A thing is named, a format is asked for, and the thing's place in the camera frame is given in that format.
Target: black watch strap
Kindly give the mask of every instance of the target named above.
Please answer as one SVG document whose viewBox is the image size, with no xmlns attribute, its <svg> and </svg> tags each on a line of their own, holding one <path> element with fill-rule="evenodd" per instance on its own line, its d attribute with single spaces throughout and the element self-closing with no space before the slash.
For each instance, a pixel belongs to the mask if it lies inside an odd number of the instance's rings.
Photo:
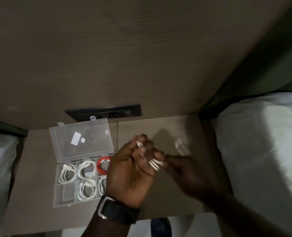
<svg viewBox="0 0 292 237">
<path fill-rule="evenodd" d="M 102 196 L 97 206 L 97 214 L 103 219 L 109 219 L 126 225 L 136 223 L 139 211 L 140 209 L 128 207 L 108 196 Z"/>
</svg>

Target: plastic storage box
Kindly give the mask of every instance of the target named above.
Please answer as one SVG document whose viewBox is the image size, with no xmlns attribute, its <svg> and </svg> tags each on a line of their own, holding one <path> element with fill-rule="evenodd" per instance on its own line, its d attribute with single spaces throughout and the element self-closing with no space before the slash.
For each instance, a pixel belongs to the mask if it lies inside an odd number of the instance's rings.
<svg viewBox="0 0 292 237">
<path fill-rule="evenodd" d="M 102 176 L 96 170 L 95 175 L 90 178 L 81 179 L 78 176 L 79 165 L 85 160 L 93 160 L 96 164 L 101 156 L 112 156 L 114 148 L 109 130 L 107 119 L 91 120 L 75 124 L 64 125 L 49 128 L 53 141 L 55 155 L 58 163 L 62 163 L 56 168 L 56 180 L 54 189 L 54 207 L 71 205 L 73 203 L 83 202 L 78 198 L 79 186 L 82 181 L 92 179 L 95 181 L 96 195 L 93 199 L 100 198 L 98 190 L 98 181 Z M 64 165 L 75 165 L 75 179 L 73 181 L 61 184 L 59 176 Z M 82 169 L 84 177 L 91 174 L 93 165 Z M 66 172 L 66 179 L 73 177 L 72 171 Z M 90 195 L 92 189 L 85 186 L 84 192 Z"/>
</svg>

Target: wall socket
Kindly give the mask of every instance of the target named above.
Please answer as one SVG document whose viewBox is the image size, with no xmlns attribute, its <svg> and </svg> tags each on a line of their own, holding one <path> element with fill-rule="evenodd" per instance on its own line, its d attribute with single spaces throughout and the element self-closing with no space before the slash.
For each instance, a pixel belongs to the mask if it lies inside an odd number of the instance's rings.
<svg viewBox="0 0 292 237">
<path fill-rule="evenodd" d="M 116 119 L 123 117 L 141 116 L 140 104 L 136 105 L 122 105 L 102 108 L 87 108 L 66 110 L 65 113 L 70 115 L 77 122 L 89 121 L 90 116 L 95 116 L 96 119 Z"/>
</svg>

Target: bed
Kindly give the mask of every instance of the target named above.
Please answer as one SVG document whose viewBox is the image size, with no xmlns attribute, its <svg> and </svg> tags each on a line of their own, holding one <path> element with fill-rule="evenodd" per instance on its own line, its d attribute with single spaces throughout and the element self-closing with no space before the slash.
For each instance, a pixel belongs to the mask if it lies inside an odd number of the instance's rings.
<svg viewBox="0 0 292 237">
<path fill-rule="evenodd" d="M 234 196 L 292 234 L 292 92 L 231 104 L 215 133 Z"/>
</svg>

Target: coiled red cable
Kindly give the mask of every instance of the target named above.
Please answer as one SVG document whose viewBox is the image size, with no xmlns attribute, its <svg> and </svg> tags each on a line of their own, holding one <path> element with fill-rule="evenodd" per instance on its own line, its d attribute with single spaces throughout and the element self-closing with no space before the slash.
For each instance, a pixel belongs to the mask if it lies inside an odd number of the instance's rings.
<svg viewBox="0 0 292 237">
<path fill-rule="evenodd" d="M 101 168 L 101 163 L 104 162 L 105 160 L 111 161 L 111 158 L 108 157 L 108 156 L 104 156 L 104 157 L 101 157 L 97 161 L 97 171 L 99 172 L 100 175 L 106 175 L 107 174 L 107 171 Z"/>
</svg>

